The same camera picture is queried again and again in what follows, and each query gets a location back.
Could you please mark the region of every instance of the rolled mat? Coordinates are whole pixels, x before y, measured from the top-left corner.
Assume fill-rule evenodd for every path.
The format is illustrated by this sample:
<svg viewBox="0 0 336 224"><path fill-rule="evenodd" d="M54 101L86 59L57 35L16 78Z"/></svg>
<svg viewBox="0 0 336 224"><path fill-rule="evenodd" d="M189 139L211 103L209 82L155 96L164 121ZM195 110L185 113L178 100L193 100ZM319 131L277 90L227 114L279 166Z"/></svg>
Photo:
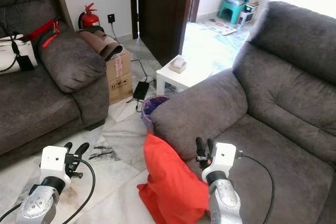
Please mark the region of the rolled mat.
<svg viewBox="0 0 336 224"><path fill-rule="evenodd" d="M105 61L110 60L123 51L123 47L112 37L102 31L96 31L94 34L78 30L78 35L85 40Z"/></svg>

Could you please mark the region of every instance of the white bag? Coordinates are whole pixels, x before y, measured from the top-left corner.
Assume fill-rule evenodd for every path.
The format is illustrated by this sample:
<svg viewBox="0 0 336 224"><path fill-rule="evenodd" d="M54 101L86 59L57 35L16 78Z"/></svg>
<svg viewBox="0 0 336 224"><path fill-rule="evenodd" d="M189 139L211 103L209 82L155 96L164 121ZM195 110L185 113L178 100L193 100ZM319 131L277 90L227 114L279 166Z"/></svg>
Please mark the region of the white bag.
<svg viewBox="0 0 336 224"><path fill-rule="evenodd" d="M32 42L31 41L22 42L21 40L18 40L18 38L21 38L23 36L24 35L22 34L17 35L16 36L17 39L15 39L14 41L20 51L20 55L21 56L27 55L30 61L32 62L31 64L33 64L33 66L35 67L37 66L37 61L35 59L33 47L31 45ZM5 37L5 38L0 39L0 71L8 68L11 64L13 64L15 57L16 55L12 49L11 37ZM21 68L19 64L17 63L17 61L15 61L14 65L10 69L4 72L0 72L0 74L10 73L10 72L15 72L15 71L20 71L20 70Z"/></svg>

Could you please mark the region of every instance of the sofa backrest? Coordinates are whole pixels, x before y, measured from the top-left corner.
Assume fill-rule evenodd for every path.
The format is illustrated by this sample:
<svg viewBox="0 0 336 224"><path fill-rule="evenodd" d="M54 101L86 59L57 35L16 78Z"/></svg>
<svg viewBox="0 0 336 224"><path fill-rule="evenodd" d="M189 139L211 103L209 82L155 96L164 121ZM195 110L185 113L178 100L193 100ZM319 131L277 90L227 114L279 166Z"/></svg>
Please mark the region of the sofa backrest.
<svg viewBox="0 0 336 224"><path fill-rule="evenodd" d="M336 167L335 19L270 2L233 71L249 114Z"/></svg>
<svg viewBox="0 0 336 224"><path fill-rule="evenodd" d="M29 34L56 16L51 0L0 0L0 23L10 33ZM5 36L0 26L0 38Z"/></svg>

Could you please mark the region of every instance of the sofa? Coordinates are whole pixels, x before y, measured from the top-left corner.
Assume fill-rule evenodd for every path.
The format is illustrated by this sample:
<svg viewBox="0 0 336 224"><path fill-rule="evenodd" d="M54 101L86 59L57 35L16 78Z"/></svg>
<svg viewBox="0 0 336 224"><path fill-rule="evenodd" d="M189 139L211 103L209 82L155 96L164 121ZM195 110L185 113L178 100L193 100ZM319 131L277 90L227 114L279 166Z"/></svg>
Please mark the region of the sofa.
<svg viewBox="0 0 336 224"><path fill-rule="evenodd" d="M29 34L61 16L54 0L0 0L0 38ZM0 76L0 167L104 123L109 94L104 60L65 23L34 39L38 66Z"/></svg>
<svg viewBox="0 0 336 224"><path fill-rule="evenodd" d="M275 178L269 224L336 223L336 20L270 2L235 59L152 113L154 133L198 177L195 139L230 143ZM243 223L263 222L267 172L237 159L229 179Z"/></svg>

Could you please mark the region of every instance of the wooden door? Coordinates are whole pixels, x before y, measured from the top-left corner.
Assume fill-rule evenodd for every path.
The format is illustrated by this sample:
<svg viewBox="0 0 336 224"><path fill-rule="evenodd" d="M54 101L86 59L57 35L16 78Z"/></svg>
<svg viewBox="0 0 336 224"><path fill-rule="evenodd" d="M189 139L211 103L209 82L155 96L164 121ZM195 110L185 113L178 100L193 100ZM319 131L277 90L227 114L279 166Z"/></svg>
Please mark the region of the wooden door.
<svg viewBox="0 0 336 224"><path fill-rule="evenodd" d="M189 6L190 0L139 0L140 38L161 65L182 52Z"/></svg>

